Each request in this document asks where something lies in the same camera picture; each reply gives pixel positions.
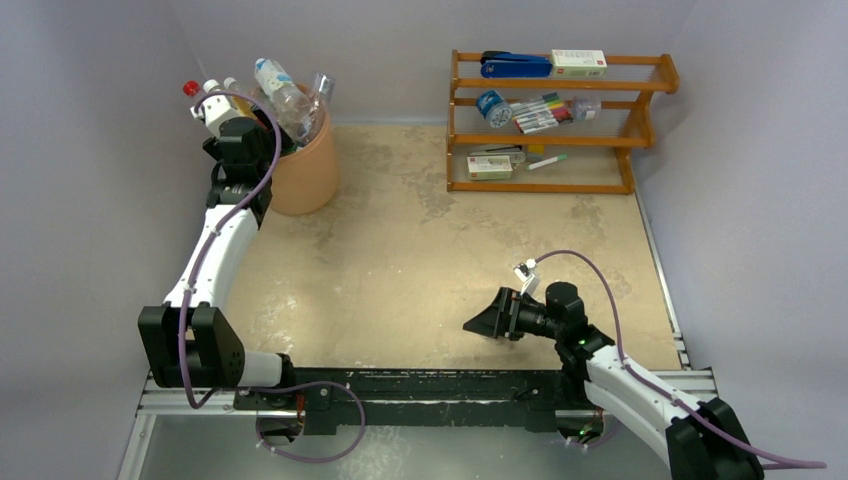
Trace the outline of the white blue label bottle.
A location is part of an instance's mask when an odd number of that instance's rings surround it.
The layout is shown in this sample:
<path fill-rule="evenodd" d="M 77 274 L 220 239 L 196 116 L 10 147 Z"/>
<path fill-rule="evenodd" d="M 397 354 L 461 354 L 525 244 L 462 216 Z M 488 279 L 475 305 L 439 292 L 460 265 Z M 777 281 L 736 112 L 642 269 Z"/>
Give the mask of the white blue label bottle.
<path fill-rule="evenodd" d="M 273 59 L 258 58 L 254 77 L 278 113 L 287 124 L 311 125 L 311 101 L 283 67 Z"/>

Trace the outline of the crushed clear bottle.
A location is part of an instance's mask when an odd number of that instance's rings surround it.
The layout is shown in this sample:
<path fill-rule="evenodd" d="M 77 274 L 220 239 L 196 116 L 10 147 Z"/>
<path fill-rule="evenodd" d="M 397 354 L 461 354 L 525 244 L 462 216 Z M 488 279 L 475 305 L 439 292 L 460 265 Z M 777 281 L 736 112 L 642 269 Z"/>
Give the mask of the crushed clear bottle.
<path fill-rule="evenodd" d="M 215 94 L 215 93 L 218 93 L 218 92 L 223 91 L 223 87 L 222 87 L 222 86 L 221 86 L 221 84 L 220 84 L 217 80 L 215 80 L 215 79 L 209 79 L 209 80 L 206 80 L 206 81 L 203 83 L 203 85 L 202 85 L 202 89 L 203 89 L 204 94 L 205 94 L 206 96 L 208 96 L 208 95 L 213 95 L 213 94 Z"/>

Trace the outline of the red white label bottle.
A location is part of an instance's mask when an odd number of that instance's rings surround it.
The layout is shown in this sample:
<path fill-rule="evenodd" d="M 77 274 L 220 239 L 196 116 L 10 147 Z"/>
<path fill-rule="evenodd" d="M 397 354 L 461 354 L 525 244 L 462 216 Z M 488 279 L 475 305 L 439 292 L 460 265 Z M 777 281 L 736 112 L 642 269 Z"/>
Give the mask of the red white label bottle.
<path fill-rule="evenodd" d="M 182 87 L 182 92 L 190 99 L 195 98 L 201 90 L 201 86 L 194 80 L 187 81 Z"/>

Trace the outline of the red gold tea bottle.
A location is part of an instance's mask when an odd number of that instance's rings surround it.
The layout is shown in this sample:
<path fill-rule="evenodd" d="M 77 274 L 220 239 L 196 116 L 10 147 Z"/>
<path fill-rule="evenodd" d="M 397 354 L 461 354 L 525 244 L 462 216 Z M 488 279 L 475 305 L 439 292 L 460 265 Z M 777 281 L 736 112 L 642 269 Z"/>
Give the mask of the red gold tea bottle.
<path fill-rule="evenodd" d="M 223 81 L 223 86 L 227 91 L 236 92 L 241 96 L 246 96 L 248 94 L 248 91 L 242 85 L 242 83 L 236 80 L 234 77 L 226 77 Z M 245 100 L 241 96 L 231 97 L 232 103 L 243 116 L 252 118 L 253 120 L 257 120 L 258 117 L 254 114 L 253 111 L 254 104 L 250 101 Z"/>

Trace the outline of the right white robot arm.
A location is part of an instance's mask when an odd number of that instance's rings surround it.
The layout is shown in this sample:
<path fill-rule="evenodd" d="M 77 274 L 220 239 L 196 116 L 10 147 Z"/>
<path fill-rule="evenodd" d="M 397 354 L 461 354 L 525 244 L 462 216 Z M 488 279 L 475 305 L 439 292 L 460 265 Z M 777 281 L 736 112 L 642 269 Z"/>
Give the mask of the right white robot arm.
<path fill-rule="evenodd" d="M 674 479 L 765 476 L 761 462 L 743 449 L 747 437 L 728 403 L 717 397 L 703 401 L 627 359 L 589 322 L 571 283 L 550 284 L 543 301 L 502 287 L 463 328 L 493 339 L 516 341 L 530 334 L 553 340 L 564 399 L 612 414 L 664 461 Z"/>

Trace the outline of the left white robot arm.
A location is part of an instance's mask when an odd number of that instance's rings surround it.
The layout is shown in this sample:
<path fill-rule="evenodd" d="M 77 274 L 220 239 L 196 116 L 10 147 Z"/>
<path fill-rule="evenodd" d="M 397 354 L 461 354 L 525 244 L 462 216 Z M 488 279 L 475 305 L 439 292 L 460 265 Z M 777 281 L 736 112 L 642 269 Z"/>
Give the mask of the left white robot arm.
<path fill-rule="evenodd" d="M 162 388 L 259 388 L 272 408 L 297 399 L 288 355 L 247 350 L 224 306 L 247 247 L 272 199 L 270 170 L 275 136 L 260 122 L 224 121 L 204 150 L 215 160 L 201 237 L 177 284 L 159 306 L 147 306 L 138 328 L 150 370 Z"/>

